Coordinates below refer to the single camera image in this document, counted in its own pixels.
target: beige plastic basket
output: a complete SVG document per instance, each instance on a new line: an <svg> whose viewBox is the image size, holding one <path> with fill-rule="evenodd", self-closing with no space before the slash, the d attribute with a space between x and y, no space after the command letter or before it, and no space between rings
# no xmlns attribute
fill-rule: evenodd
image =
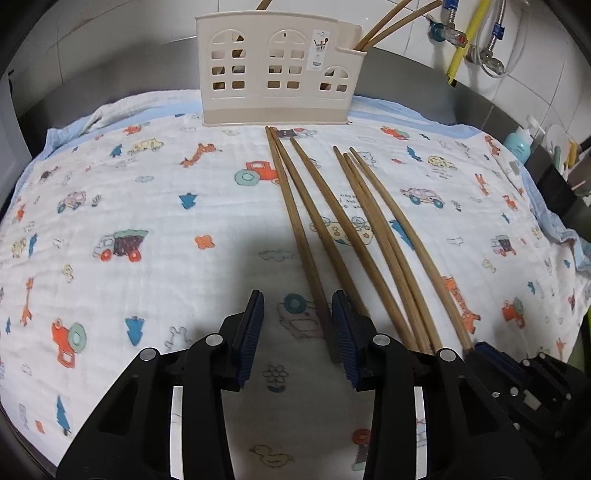
<svg viewBox="0 0 591 480"><path fill-rule="evenodd" d="M272 11L196 21L205 125L347 122L360 25Z"/></svg>

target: white label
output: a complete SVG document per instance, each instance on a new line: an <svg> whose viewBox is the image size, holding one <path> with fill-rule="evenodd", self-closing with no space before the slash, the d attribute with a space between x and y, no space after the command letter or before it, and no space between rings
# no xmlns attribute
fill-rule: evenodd
<svg viewBox="0 0 591 480"><path fill-rule="evenodd" d="M329 38L330 32L326 30L314 30L312 32L312 42L310 42L310 49L308 50L308 66L306 70L322 71Z"/></svg>

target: yellow hose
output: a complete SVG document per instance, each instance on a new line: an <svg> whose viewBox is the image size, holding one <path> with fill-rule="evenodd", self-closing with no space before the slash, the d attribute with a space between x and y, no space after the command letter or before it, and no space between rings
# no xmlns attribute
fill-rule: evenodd
<svg viewBox="0 0 591 480"><path fill-rule="evenodd" d="M474 12L472 16L472 20L470 20L470 25L468 25L468 30L466 30L466 38L468 39L468 43L465 47L457 47L456 52L453 55L452 62L447 69L447 84L451 85L456 78L457 70L460 68L460 63L462 62L464 55L466 53L466 49L474 40L474 37L478 33L478 29L480 28L481 23L484 21L486 17L486 12L488 10L488 6L491 4L491 0L480 0L478 4L478 8Z"/></svg>

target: white tile wall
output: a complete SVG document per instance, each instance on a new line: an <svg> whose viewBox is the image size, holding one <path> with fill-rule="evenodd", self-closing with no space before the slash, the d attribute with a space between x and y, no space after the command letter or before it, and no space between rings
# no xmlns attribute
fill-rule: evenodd
<svg viewBox="0 0 591 480"><path fill-rule="evenodd" d="M396 1L273 0L270 9L335 17L371 28ZM466 30L480 0L460 0L456 27ZM253 9L259 0L59 0L23 42L11 63L15 106L23 113L62 79L107 61L122 50L143 43L162 43L195 35L193 17L215 11ZM412 0L398 18L430 0ZM521 47L529 15L517 0L507 0L505 38L495 56L512 63ZM546 127L558 123L578 138L591 134L591 67L543 0L530 0L531 20L525 51L510 77L491 79L480 68L463 62L456 79L525 122L533 114ZM431 12L440 18L440 8ZM483 31L488 40L493 16ZM427 36L429 23L418 18L377 46L405 55L434 69L447 71L455 49Z"/></svg>

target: wooden chopstick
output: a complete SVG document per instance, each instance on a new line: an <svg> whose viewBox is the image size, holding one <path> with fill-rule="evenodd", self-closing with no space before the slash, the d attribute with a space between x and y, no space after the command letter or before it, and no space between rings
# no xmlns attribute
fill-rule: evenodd
<svg viewBox="0 0 591 480"><path fill-rule="evenodd" d="M271 0L262 0L260 4L258 4L257 10L266 10Z"/></svg>
<svg viewBox="0 0 591 480"><path fill-rule="evenodd" d="M386 30L384 30L383 32L381 32L380 34L376 35L374 38L372 38L371 40L369 40L363 46L363 48L361 49L361 51L368 51L369 48L370 47L373 47L377 42L382 41L388 35L391 35L392 33L396 32L396 30L398 30L399 28L402 28L404 25L410 23L411 21L413 21L414 19L420 17L421 15L424 15L427 12L430 12L434 8L439 7L441 4L442 4L442 1L441 0L435 0L434 2L431 2L430 4L425 5L422 8L419 8L418 10L416 10L416 12L413 12L410 15L407 15L402 20L398 20L394 25L388 27Z"/></svg>
<svg viewBox="0 0 591 480"><path fill-rule="evenodd" d="M317 187L322 192L326 203L328 203L330 209L335 214L337 221L340 223L341 227L345 231L345 235L349 238L355 253L359 257L363 268L367 272L370 280L372 281L376 291L380 299L382 300L386 312L390 317L390 321L394 324L394 328L398 332L402 343L406 346L406 348L410 350L418 350L417 341L414 339L413 334L411 333L410 329L406 321L404 320L396 301L394 300L392 293L390 292L386 281L384 280L382 274L380 273L377 265L374 262L374 259L369 254L367 247L359 238L359 234L355 227L347 217L345 211L339 204L339 201L336 199L335 194L332 193L330 187L325 182L322 175L316 170L314 164L310 161L306 152L300 147L299 143L293 138L290 138L292 145L294 146L295 150L298 152L302 162L304 163L306 169L314 179Z"/></svg>
<svg viewBox="0 0 591 480"><path fill-rule="evenodd" d="M452 325L454 327L454 330L456 331L456 335L460 340L460 343L462 344L462 348L465 352L474 350L474 345L472 344L472 340L468 335L466 326L464 325L464 322L454 303L454 300L452 299L451 294L449 293L445 284L443 283L443 278L437 270L435 263L431 259L431 256L429 255L429 252L423 245L423 242L421 241L420 237L414 231L413 226L410 224L406 216L403 214L400 207L396 204L390 193L386 190L384 184L382 184L379 178L377 178L376 174L373 171L371 171L371 169L367 166L367 164L363 161L361 156L359 156L359 154L355 151L354 148L350 148L350 150L355 159L357 160L357 163L365 173L365 176L369 179L374 188L378 191L386 205L388 205L388 208L390 208L392 214L394 215L394 218L400 222L402 229L408 235L408 238L410 239L414 247L418 259L421 261L423 268L425 269L425 272L427 273L429 279L431 280L431 283L433 284L433 287L435 288L435 291L437 292L437 295L439 296L439 299L441 300L441 303L443 303L443 306L446 309L446 312L449 315L450 320L452 321Z"/></svg>
<svg viewBox="0 0 591 480"><path fill-rule="evenodd" d="M371 202L370 198L367 197L366 193L361 189L361 185L357 182L356 177L353 175L353 171L351 170L353 165L350 165L351 160L345 159L348 157L347 154L343 156L337 147L333 147L335 151L336 157L339 160L339 164L345 172L345 176L351 185L353 193L357 197L357 201L361 205L365 216L369 222L369 225L374 232L374 237L378 241L378 245L384 259L386 260L386 264L388 265L388 269L392 274L394 282L396 283L396 287L398 292L400 293L400 297L402 298L402 305L404 305L404 310L406 311L408 322L410 324L410 328L413 331L414 337L417 341L417 345L419 351L422 353L433 353L431 350L431 346L429 345L429 338L427 336L427 332L425 331L425 327L423 325L423 321L421 319L421 314L418 311L417 305L414 301L413 294L408 286L406 279L404 278L404 274L402 273L402 268L400 267L400 263L398 259L394 255L394 250L392 249L392 245L390 244L387 238L387 230L382 223L377 210L377 205Z"/></svg>
<svg viewBox="0 0 591 480"><path fill-rule="evenodd" d="M380 30L382 30L382 28L390 21L392 20L394 17L396 17L396 15L398 15L398 13L404 8L406 7L412 0L402 0L398 5L396 5L392 10L390 10L390 12L388 12L387 14L385 14L382 19L376 23L371 30L369 30L365 36L359 40L359 42L357 43L357 45L355 45L355 48L353 48L353 50L359 50L362 51L363 47L365 46L365 44L371 40L374 35L376 33L378 33Z"/></svg>
<svg viewBox="0 0 591 480"><path fill-rule="evenodd" d="M277 133L275 133L273 129L271 129L271 135L273 136L273 139L275 140L275 143L279 148L279 154L281 156L281 159L283 160L283 163L285 163L285 166L287 167L287 170L290 173L291 179L293 180L295 187L300 194L302 202L304 203L306 210L308 210L308 215L310 215L310 218L312 219L312 223L314 224L316 232L320 237L320 241L322 241L322 245L324 246L324 249L326 250L326 253L330 258L330 263L335 269L337 278L339 279L339 282L343 287L345 294L347 295L347 299L351 302L351 305L357 313L360 313L361 315L365 315L366 317L368 317L369 313L367 311L367 308L365 308L365 305L363 304L361 295L359 295L359 292L355 287L355 283L353 282L353 279L351 278L351 275L349 274L349 271L345 266L345 262L343 261L343 258L339 253L339 249L336 248L335 241L328 233L326 225L322 221L322 217L320 216L320 213L316 208L316 205L314 204L314 201L312 200L310 193L306 189L306 185L302 181L300 174L296 169L296 166L291 161L289 154L285 150L285 147L283 146L283 144L277 137Z"/></svg>
<svg viewBox="0 0 591 480"><path fill-rule="evenodd" d="M320 282L320 276L318 275L318 270L316 269L316 264L314 263L314 257L312 256L312 251L310 250L310 245L308 244L308 239L306 238L306 233L304 232L304 226L301 223L300 214L297 210L296 201L294 200L293 194L291 193L291 187L287 180L285 170L283 169L279 151L277 150L277 145L275 144L271 134L271 129L269 127L265 127L265 130L267 132L267 140L269 142L269 149L271 150L271 157L273 158L275 170L277 171L277 176L279 177L279 185L283 195L283 200L285 201L285 207L287 208L287 213L290 217L291 228L294 232L301 262L304 265L304 273L306 274L306 279L308 281L308 285L310 286L312 298L316 304L316 315L318 315L318 320L320 321L320 326L322 327L322 332L324 333L324 339L326 340L330 359L333 363L338 364L340 363L340 353L339 347L336 343L336 332L333 327L329 306L326 302L326 296L324 295L324 289L322 288L322 283Z"/></svg>
<svg viewBox="0 0 591 480"><path fill-rule="evenodd" d="M376 211L376 215L380 219L380 223L382 223L382 225L384 226L386 238L388 239L388 242L392 246L392 250L394 252L394 255L396 256L396 259L398 260L398 263L400 264L400 267L402 268L403 278L405 278L405 280L410 288L410 292L411 292L411 294L414 298L414 301L417 305L418 311L420 313L420 320L422 321L424 329L426 330L426 334L428 336L429 341L431 342L431 346L433 347L433 351L437 352L438 350L443 348L443 344L441 343L441 339L439 338L439 333L437 332L437 327L435 326L435 322L433 321L433 318L431 317L431 312L429 311L429 308L427 306L427 302L425 301L425 298L423 297L421 289L418 286L417 279L414 277L414 274L410 268L410 265L408 265L408 261L406 259L406 256L404 255L402 249L400 248L400 244L398 242L398 239L395 237L394 232L392 231L392 228L390 227L390 224L386 221L386 217L382 213L382 209L379 207L378 202L374 198L374 195L370 191L369 187L365 183L365 180L363 179L363 177L361 176L359 171L357 170L355 163L350 159L350 157L347 154L344 154L344 159L347 162L349 168L351 169L351 172L353 173L355 180L357 181L357 183L361 187L361 190L363 191L365 196L369 199L370 203L373 205L373 208Z"/></svg>

